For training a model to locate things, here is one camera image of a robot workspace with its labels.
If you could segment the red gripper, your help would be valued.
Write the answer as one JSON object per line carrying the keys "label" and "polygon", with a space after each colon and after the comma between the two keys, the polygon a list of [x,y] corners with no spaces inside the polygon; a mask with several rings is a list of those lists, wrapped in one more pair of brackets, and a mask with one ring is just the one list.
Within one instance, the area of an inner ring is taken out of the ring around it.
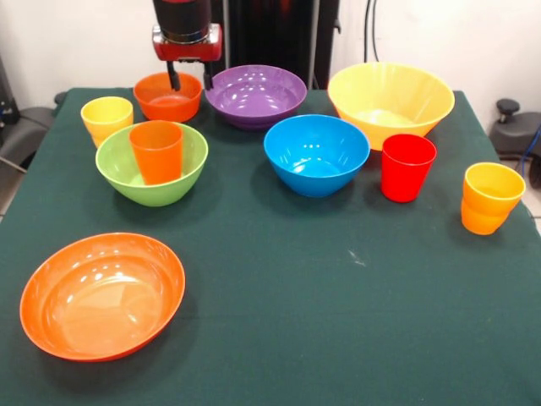
{"label": "red gripper", "polygon": [[173,91],[180,91],[180,79],[173,61],[199,61],[204,64],[204,85],[207,91],[213,89],[213,62],[222,55],[222,28],[219,24],[209,25],[206,38],[193,43],[176,43],[167,39],[159,25],[152,29],[152,43],[156,56],[166,61],[167,74]]}

